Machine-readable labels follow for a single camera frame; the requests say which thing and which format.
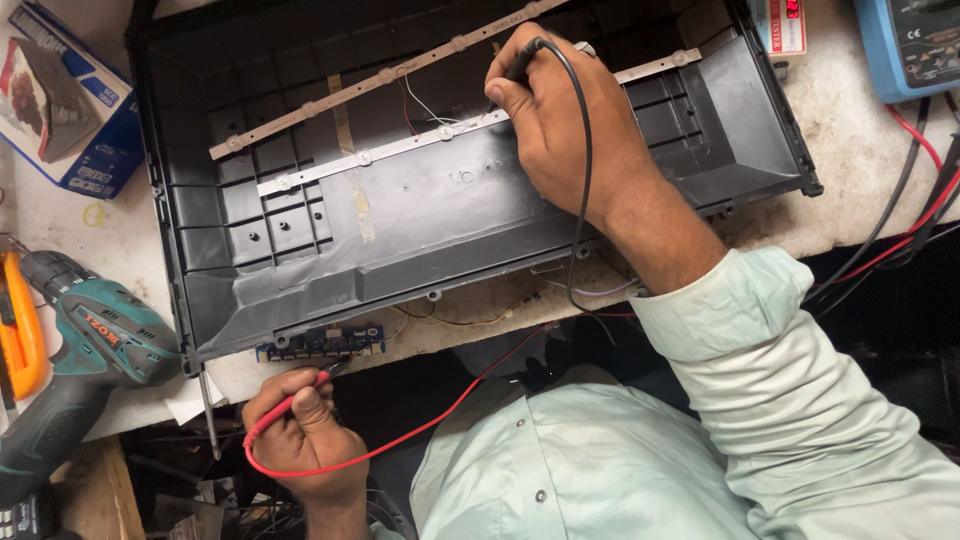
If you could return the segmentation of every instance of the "left hand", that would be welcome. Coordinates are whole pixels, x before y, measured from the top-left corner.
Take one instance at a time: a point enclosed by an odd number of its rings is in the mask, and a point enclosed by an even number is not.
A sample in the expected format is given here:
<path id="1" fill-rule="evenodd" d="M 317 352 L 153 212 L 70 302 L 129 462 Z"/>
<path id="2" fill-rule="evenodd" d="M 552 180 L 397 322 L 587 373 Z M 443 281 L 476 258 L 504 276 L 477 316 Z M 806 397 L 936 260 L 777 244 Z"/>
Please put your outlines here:
<path id="1" fill-rule="evenodd" d="M 333 418 L 333 384 L 319 389 L 315 367 L 298 368 L 270 377 L 260 393 L 243 408 L 247 430 L 288 396 L 294 396 L 289 415 L 267 427 L 253 443 L 253 457 L 276 471 L 306 471 L 336 465 L 367 453 L 363 439 Z M 369 461 L 330 473 L 293 479 L 276 479 L 307 506 L 350 508 L 366 505 Z"/>

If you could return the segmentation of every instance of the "led backlight strip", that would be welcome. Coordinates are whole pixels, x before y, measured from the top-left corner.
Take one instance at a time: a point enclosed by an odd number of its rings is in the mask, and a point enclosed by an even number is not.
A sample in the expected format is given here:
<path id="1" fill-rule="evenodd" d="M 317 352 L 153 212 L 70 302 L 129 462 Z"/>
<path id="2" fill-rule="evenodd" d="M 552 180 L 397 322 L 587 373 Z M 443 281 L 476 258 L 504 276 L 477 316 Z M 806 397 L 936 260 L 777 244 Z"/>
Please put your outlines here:
<path id="1" fill-rule="evenodd" d="M 700 59 L 701 55 L 699 49 L 677 51 L 669 57 L 647 62 L 643 65 L 631 67 L 630 69 L 625 69 L 623 71 L 618 71 L 614 73 L 613 76 L 616 78 L 618 83 L 625 85 L 630 81 L 656 75 L 661 71 L 673 69 L 674 67 L 683 67 L 692 61 L 697 61 Z M 431 132 L 424 132 L 420 135 L 410 136 L 398 140 L 397 142 L 391 142 L 390 144 L 378 146 L 372 150 L 360 150 L 352 156 L 329 161 L 327 163 L 317 165 L 316 167 L 304 169 L 300 172 L 293 174 L 281 174 L 269 182 L 258 185 L 256 190 L 261 197 L 266 197 L 267 195 L 271 195 L 273 193 L 287 191 L 300 184 L 350 170 L 353 167 L 365 167 L 376 160 L 383 160 L 384 158 L 396 156 L 397 154 L 401 154 L 415 148 L 420 148 L 428 144 L 433 144 L 435 142 L 450 140 L 454 136 L 468 134 L 481 128 L 492 126 L 493 124 L 499 124 L 508 118 L 509 116 L 506 112 L 498 109 L 493 112 L 481 114 L 480 116 L 474 116 L 473 118 L 469 118 L 467 120 L 462 120 L 456 124 L 453 124 L 452 126 L 443 125 Z"/>
<path id="2" fill-rule="evenodd" d="M 539 2 L 531 2 L 522 10 L 495 20 L 483 28 L 478 28 L 477 30 L 470 32 L 466 36 L 456 36 L 451 39 L 449 43 L 445 43 L 444 45 L 441 45 L 432 51 L 427 51 L 422 55 L 414 57 L 395 67 L 384 67 L 376 75 L 370 77 L 369 79 L 365 79 L 354 86 L 344 88 L 339 92 L 330 94 L 319 101 L 308 101 L 299 109 L 284 114 L 283 116 L 280 116 L 280 118 L 267 122 L 259 128 L 250 130 L 242 135 L 232 135 L 225 142 L 210 148 L 210 157 L 214 160 L 218 160 L 223 156 L 227 156 L 233 152 L 238 152 L 245 146 L 253 144 L 262 138 L 273 135 L 276 132 L 295 124 L 299 124 L 307 118 L 312 118 L 325 110 L 332 109 L 333 107 L 340 105 L 341 103 L 345 103 L 357 97 L 358 95 L 365 94 L 374 88 L 388 85 L 395 81 L 399 76 L 409 75 L 410 73 L 430 65 L 435 61 L 444 59 L 454 53 L 459 53 L 467 47 L 470 47 L 470 45 L 478 43 L 487 37 L 503 32 L 509 28 L 513 28 L 521 22 L 535 18 L 541 13 L 546 12 L 547 10 L 552 10 L 567 1 L 568 0 L 540 0 Z"/>

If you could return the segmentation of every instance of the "work surface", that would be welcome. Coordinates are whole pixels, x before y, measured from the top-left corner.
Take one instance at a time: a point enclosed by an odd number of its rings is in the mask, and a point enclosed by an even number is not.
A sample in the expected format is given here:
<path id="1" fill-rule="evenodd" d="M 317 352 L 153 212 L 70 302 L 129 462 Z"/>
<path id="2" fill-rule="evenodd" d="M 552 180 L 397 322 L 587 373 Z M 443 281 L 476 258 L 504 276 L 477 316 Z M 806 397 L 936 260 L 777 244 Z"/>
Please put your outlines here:
<path id="1" fill-rule="evenodd" d="M 119 29 L 126 26 L 131 0 L 82 3 L 44 0 L 41 3 L 107 61 L 127 66 Z M 179 3 L 189 6 L 202 2 L 180 0 Z M 873 95 L 852 5 L 808 0 L 805 11 L 809 52 L 791 62 L 784 90 L 826 191 L 815 199 L 794 192 L 753 203 L 737 215 L 715 223 L 728 245 L 741 250 L 780 246 L 800 258 L 834 246 L 861 242 L 886 205 L 909 145 L 909 135 Z M 916 118 L 915 105 L 901 106 L 900 110 L 908 121 Z M 946 152 L 949 134 L 955 128 L 956 121 L 943 99 L 934 98 L 926 135 L 941 155 Z M 143 168 L 116 200 L 97 203 L 54 187 L 7 145 L 0 145 L 0 166 L 0 186 L 7 190 L 7 200 L 0 206 L 0 231 L 14 233 L 35 249 L 66 253 L 84 266 L 123 283 L 168 323 L 173 322 L 153 195 Z M 904 231 L 913 223 L 934 176 L 930 159 L 921 155 L 883 235 Z M 103 209 L 102 219 L 95 227 L 84 224 L 84 210 L 91 205 Z M 89 209 L 87 222 L 95 222 L 93 217 L 99 211 L 96 207 Z M 944 221 L 958 217 L 960 210 L 954 208 Z M 622 284 L 624 279 L 596 258 L 589 258 L 578 266 L 575 281 L 583 289 L 606 290 Z M 541 284 L 529 271 L 519 271 L 467 285 L 446 291 L 436 305 L 436 314 L 452 321 L 494 319 Z M 613 304 L 632 293 L 636 290 L 584 300 L 584 304 L 588 307 Z M 425 299 L 414 304 L 421 309 L 429 306 Z M 352 369 L 438 351 L 574 312 L 563 290 L 550 285 L 541 300 L 494 325 L 456 328 L 409 322 L 406 330 L 388 343 L 385 355 L 360 357 Z M 39 314 L 47 351 L 51 354 L 60 346 L 53 310 L 42 308 Z M 386 333 L 392 335 L 404 320 L 404 316 L 383 309 L 344 325 L 373 322 L 384 325 Z M 264 379 L 294 365 L 257 364 L 252 351 L 247 351 L 210 361 L 206 369 L 227 399 L 239 402 L 255 394 Z M 161 395 L 155 389 L 117 390 L 90 438 L 171 418 Z"/>

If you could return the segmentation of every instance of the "black plastic housing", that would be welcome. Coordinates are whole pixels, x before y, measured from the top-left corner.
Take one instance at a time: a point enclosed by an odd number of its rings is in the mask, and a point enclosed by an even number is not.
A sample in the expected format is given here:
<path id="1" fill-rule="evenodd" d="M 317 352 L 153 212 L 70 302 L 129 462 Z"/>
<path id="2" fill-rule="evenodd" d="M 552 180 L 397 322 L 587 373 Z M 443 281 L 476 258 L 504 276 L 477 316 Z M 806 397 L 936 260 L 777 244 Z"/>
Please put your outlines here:
<path id="1" fill-rule="evenodd" d="M 257 184 L 343 155 L 332 110 L 221 160 L 207 153 L 328 95 L 329 76 L 356 83 L 524 4 L 233 0 L 128 33 L 188 374 L 208 359 L 569 254 L 575 218 L 530 185 L 507 122 L 262 199 Z M 625 89 L 657 165 L 702 215 L 822 192 L 741 0 L 571 0 L 537 22 L 590 42 L 611 71 L 700 48 L 703 60 Z M 411 88 L 440 116 L 481 113 L 494 44 L 509 35 L 414 72 Z M 391 84 L 347 102 L 355 149 L 411 135 L 403 99 Z M 409 95 L 406 108 L 418 132 L 436 127 Z M 369 227 L 375 239 L 365 242 Z M 584 240 L 602 237 L 589 230 Z"/>

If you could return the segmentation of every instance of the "paper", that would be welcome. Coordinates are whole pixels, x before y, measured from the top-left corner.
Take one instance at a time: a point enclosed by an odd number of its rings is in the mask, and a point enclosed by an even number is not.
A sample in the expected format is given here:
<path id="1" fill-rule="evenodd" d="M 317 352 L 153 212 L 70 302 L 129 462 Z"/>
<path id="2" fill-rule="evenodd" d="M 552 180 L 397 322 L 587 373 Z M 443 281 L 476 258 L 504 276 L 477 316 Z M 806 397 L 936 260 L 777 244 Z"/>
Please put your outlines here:
<path id="1" fill-rule="evenodd" d="M 213 379 L 207 376 L 206 372 L 200 373 L 200 377 L 206 377 L 210 389 L 210 402 L 214 405 L 224 399 L 220 388 L 213 383 Z M 177 419 L 181 426 L 188 420 L 204 412 L 204 396 L 200 392 L 200 377 L 188 379 L 180 376 L 167 382 L 160 387 L 163 394 L 163 402 Z"/>

